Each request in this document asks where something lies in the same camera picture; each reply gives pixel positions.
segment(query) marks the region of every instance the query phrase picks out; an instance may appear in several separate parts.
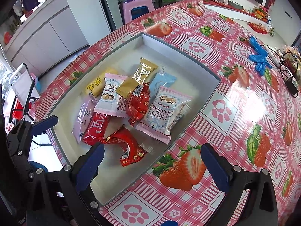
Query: snack packet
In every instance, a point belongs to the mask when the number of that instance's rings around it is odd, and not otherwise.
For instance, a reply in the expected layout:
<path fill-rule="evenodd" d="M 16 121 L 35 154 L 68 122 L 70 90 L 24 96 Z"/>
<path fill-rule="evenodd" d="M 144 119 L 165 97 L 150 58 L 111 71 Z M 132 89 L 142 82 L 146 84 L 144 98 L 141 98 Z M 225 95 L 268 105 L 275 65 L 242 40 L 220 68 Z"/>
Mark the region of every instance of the snack packet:
<path fill-rule="evenodd" d="M 145 82 L 147 76 L 158 66 L 144 58 L 140 58 L 140 65 L 136 72 L 126 79 L 117 89 L 116 92 L 125 98 L 129 98 L 134 89 Z"/>
<path fill-rule="evenodd" d="M 94 97 L 97 97 L 101 94 L 105 85 L 104 77 L 106 73 L 118 74 L 118 71 L 112 67 L 106 68 L 98 77 L 96 77 L 88 84 L 85 90 L 86 94 L 89 94 L 91 92 Z"/>
<path fill-rule="evenodd" d="M 76 117 L 75 123 L 73 125 L 72 134 L 74 135 L 76 141 L 79 143 L 82 139 L 82 135 L 85 133 L 89 126 L 91 118 L 93 116 L 93 110 L 97 104 L 97 99 L 92 96 L 87 96 L 84 99 L 84 103 L 79 110 Z"/>
<path fill-rule="evenodd" d="M 149 98 L 150 89 L 148 83 L 138 85 L 130 95 L 130 99 L 128 100 L 128 104 L 126 105 L 126 113 L 130 117 L 128 122 L 132 127 L 146 114 Z"/>
<path fill-rule="evenodd" d="M 147 153 L 123 125 L 108 136 L 104 144 L 121 144 L 124 154 L 120 158 L 120 163 L 123 167 L 140 161 Z"/>
<path fill-rule="evenodd" d="M 150 103 L 153 102 L 158 94 L 159 87 L 170 87 L 176 81 L 176 79 L 177 78 L 175 76 L 159 70 L 153 81 L 150 83 Z"/>
<path fill-rule="evenodd" d="M 101 113 L 94 113 L 89 128 L 82 137 L 82 141 L 88 145 L 97 142 L 103 143 L 103 136 L 109 123 L 110 116 Z"/>
<path fill-rule="evenodd" d="M 106 73 L 105 77 L 106 84 L 101 98 L 94 108 L 94 112 L 118 117 L 128 117 L 125 111 L 127 100 L 116 93 L 116 88 L 127 79 L 127 76 Z"/>
<path fill-rule="evenodd" d="M 161 86 L 154 102 L 136 129 L 168 144 L 171 139 L 170 130 L 183 116 L 183 109 L 191 99 L 190 96 Z"/>

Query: pink stool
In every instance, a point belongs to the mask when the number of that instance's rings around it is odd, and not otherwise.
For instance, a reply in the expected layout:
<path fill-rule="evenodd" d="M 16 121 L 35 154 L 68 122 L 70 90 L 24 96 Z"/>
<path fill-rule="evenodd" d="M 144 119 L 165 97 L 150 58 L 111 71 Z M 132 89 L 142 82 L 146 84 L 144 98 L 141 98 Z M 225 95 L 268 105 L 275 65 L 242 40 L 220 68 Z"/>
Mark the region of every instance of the pink stool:
<path fill-rule="evenodd" d="M 130 2 L 125 2 L 122 4 L 122 8 L 123 8 L 123 17 L 124 17 L 125 24 L 131 22 L 133 19 L 136 19 L 136 17 L 134 18 L 132 17 L 133 9 L 141 8 L 141 9 L 148 10 L 146 13 L 155 10 L 152 0 L 134 0 Z"/>

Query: snack box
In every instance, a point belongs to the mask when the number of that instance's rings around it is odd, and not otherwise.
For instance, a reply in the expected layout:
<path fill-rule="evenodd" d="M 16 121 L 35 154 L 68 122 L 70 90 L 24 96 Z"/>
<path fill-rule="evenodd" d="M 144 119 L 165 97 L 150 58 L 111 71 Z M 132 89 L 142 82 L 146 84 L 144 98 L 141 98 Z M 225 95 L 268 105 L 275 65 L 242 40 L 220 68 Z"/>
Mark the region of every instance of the snack box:
<path fill-rule="evenodd" d="M 148 34 L 140 33 L 116 47 L 106 54 L 98 63 L 91 67 L 77 80 L 59 101 L 53 106 L 50 115 L 58 117 L 58 124 L 52 127 L 55 141 L 68 164 L 84 155 L 91 146 L 78 144 L 71 133 L 74 120 L 82 105 L 82 94 L 87 84 L 105 70 L 108 66 L 118 69 L 120 75 L 130 76 L 137 69 L 140 57 L 143 57 L 177 78 L 171 86 L 172 89 L 192 96 L 189 103 L 190 110 L 171 130 L 169 144 L 160 143 L 147 134 L 133 129 L 127 118 L 112 117 L 107 127 L 105 138 L 116 131 L 122 124 L 128 128 L 139 144 L 150 147 L 153 151 L 147 153 L 143 159 L 135 164 L 123 167 L 120 157 L 123 154 L 119 145 L 105 145 L 105 155 L 98 167 L 98 175 L 91 182 L 91 188 L 101 205 L 106 205 L 120 193 L 131 186 L 144 173 L 150 170 L 153 164 L 166 153 L 166 151 L 182 135 L 191 121 L 198 115 L 211 94 L 215 91 L 220 78 L 207 67 L 195 59 L 194 51 L 190 55 L 189 40 L 181 43 L 181 50 Z M 157 70 L 150 76 L 152 80 Z"/>

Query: red snack wrapper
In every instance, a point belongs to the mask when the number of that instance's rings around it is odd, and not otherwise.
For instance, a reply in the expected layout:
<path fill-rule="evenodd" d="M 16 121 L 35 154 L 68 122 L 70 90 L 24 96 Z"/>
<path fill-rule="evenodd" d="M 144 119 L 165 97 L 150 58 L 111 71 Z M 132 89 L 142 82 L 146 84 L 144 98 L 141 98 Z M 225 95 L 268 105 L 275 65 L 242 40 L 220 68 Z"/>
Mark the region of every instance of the red snack wrapper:
<path fill-rule="evenodd" d="M 133 127 L 139 122 L 147 112 L 150 99 L 149 83 L 144 83 L 136 87 L 132 92 L 126 107 L 126 113 L 130 117 L 128 122 Z"/>
<path fill-rule="evenodd" d="M 120 158 L 123 167 L 140 161 L 147 153 L 137 143 L 136 139 L 123 125 L 113 134 L 108 136 L 104 144 L 121 144 L 124 154 Z"/>
<path fill-rule="evenodd" d="M 109 119 L 110 119 L 109 115 L 94 113 L 88 129 L 86 130 L 84 136 L 82 137 L 82 141 L 91 146 L 96 144 L 96 142 L 103 143 L 104 141 L 103 136 L 104 133 L 106 132 Z"/>

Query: gold snack wrapper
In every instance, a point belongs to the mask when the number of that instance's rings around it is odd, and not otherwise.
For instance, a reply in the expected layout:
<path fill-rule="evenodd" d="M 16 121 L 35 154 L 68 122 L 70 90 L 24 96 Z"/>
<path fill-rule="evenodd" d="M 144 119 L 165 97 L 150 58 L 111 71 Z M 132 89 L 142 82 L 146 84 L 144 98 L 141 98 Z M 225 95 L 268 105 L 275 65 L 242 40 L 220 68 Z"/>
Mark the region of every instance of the gold snack wrapper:
<path fill-rule="evenodd" d="M 140 58 L 140 65 L 136 72 L 121 83 L 120 86 L 117 87 L 116 92 L 124 98 L 128 98 L 136 87 L 143 84 L 150 73 L 157 68 L 158 66 L 156 64 L 146 60 L 145 58 Z"/>
<path fill-rule="evenodd" d="M 89 83 L 85 90 L 86 94 L 89 94 L 91 92 L 94 97 L 97 97 L 102 93 L 104 85 L 106 84 L 106 81 L 104 80 L 104 76 L 106 73 L 118 75 L 118 71 L 114 68 L 106 68 L 98 77 L 96 77 L 93 81 Z"/>

